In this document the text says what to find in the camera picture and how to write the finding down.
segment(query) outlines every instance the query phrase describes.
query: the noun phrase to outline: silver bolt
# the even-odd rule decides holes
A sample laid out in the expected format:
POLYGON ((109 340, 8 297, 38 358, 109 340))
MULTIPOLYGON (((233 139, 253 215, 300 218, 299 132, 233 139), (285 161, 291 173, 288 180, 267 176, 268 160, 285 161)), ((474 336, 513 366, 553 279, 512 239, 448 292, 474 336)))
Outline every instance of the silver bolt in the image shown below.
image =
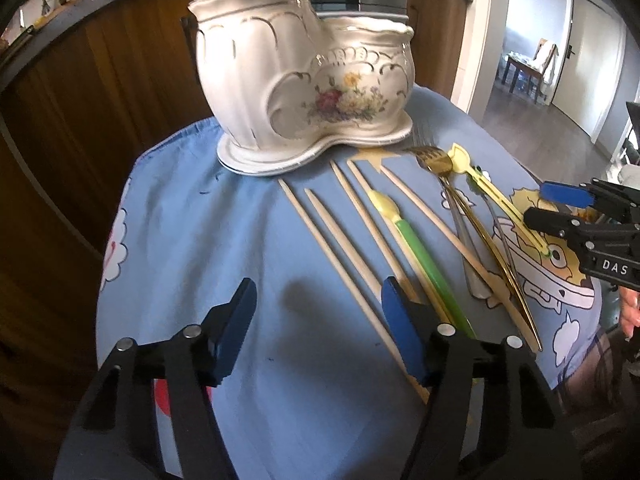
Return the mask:
POLYGON ((192 337, 198 337, 202 333, 202 327, 200 325, 189 325, 184 327, 182 334, 191 339, 192 337))
POLYGON ((438 325, 438 333, 440 335, 450 337, 456 333, 456 329, 449 323, 440 323, 438 325))
POLYGON ((116 343, 116 348, 121 352, 129 350, 133 346, 133 339, 130 337, 123 337, 116 343))
POLYGON ((507 338, 507 345, 509 345, 511 348, 522 348, 522 339, 520 339, 516 335, 510 335, 507 338))

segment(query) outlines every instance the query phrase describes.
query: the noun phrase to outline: green handle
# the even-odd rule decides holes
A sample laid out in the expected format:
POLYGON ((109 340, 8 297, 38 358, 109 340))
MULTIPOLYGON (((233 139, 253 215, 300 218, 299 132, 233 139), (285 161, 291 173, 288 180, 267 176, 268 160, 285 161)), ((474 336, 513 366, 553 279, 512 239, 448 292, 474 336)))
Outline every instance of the green handle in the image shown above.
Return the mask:
POLYGON ((409 222, 401 219, 396 222, 396 227, 398 228, 398 231, 400 231, 404 241, 409 245, 409 248, 414 253, 418 262, 420 262, 420 266, 424 269, 424 272, 426 272, 428 277, 431 279, 433 286, 442 298, 450 319, 453 321, 456 328, 462 330, 462 332, 470 338, 475 339, 476 334, 471 328, 468 319, 460 310, 458 302, 456 302, 456 298, 453 297, 449 283, 445 280, 444 276, 438 269, 438 266, 420 241, 420 238, 418 238, 415 231, 409 225, 409 222))

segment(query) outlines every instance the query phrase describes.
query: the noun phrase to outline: white door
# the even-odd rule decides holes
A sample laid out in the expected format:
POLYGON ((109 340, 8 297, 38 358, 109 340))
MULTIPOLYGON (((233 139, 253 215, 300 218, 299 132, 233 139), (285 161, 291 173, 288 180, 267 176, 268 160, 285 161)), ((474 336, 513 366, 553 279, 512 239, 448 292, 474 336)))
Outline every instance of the white door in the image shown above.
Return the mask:
POLYGON ((589 0, 574 0, 572 28, 553 104, 590 137, 618 86, 622 20, 589 0))

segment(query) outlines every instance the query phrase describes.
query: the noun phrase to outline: chair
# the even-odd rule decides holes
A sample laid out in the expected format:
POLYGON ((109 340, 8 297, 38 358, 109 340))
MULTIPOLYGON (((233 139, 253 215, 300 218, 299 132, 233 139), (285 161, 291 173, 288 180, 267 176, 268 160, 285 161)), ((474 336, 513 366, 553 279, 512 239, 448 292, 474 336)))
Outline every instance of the chair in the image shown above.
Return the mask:
POLYGON ((509 54, 507 58, 507 66, 504 68, 504 74, 502 75, 502 84, 504 85, 507 81, 509 68, 511 67, 511 65, 515 67, 516 70, 513 74, 513 80, 511 81, 511 88, 509 90, 509 93, 513 93, 513 89, 516 86, 516 81, 518 80, 518 75, 520 74, 520 72, 523 72, 529 76, 527 94, 531 92, 531 78, 534 77, 538 80, 538 84, 536 86, 536 95, 533 99, 535 103, 538 102, 538 97, 540 95, 540 85, 543 81, 544 74, 554 55, 558 52, 558 47, 555 43, 550 44, 551 48, 549 48, 548 45, 545 46, 546 43, 547 40, 545 40, 544 38, 540 38, 540 41, 538 42, 538 48, 536 49, 536 55, 533 57, 533 59, 528 59, 524 56, 516 58, 513 54, 509 54))

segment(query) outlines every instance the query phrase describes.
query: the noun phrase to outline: blue tablecloth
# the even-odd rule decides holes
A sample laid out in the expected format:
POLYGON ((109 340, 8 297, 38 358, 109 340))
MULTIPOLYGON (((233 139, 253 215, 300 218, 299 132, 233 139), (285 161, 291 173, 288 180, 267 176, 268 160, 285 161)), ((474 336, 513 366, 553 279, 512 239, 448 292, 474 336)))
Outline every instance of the blue tablecloth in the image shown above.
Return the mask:
MULTIPOLYGON (((416 87, 406 110, 420 124, 420 132, 390 150, 412 143, 449 149, 458 142, 518 208, 538 203, 537 186, 529 174, 445 98, 416 87)), ((258 288, 255 317, 236 368, 212 393, 239 477, 399 478, 424 405, 276 178, 239 176, 221 167, 216 159, 221 132, 215 118, 192 124, 142 155, 131 171, 104 259, 98 360, 102 362, 123 336, 145 344, 199 322, 210 307, 226 303, 248 276, 258 288)), ((345 160, 355 155, 355 148, 334 147, 284 179, 330 239, 303 189, 318 195, 382 281, 390 269, 329 165, 331 159, 338 162, 386 233, 346 167, 345 160)), ((382 163, 454 228, 437 180, 414 158, 389 156, 382 163)), ((440 231, 370 162, 357 164, 375 189, 397 202, 431 250, 478 336, 497 342, 516 333, 503 307, 490 308, 470 297, 460 254, 440 231)), ((489 211, 469 191, 465 179, 457 176, 454 184, 491 228, 489 211)), ((580 364, 594 337, 601 305, 599 284, 578 271, 577 259, 563 240, 548 239, 552 257, 545 260, 520 239, 506 218, 501 222, 542 335, 545 349, 537 362, 554 387, 580 364)), ((339 247, 332 246, 382 316, 369 289, 339 247)), ((491 267, 484 251, 481 254, 491 267)), ((156 399, 166 467, 179 474, 162 381, 156 385, 156 399)))

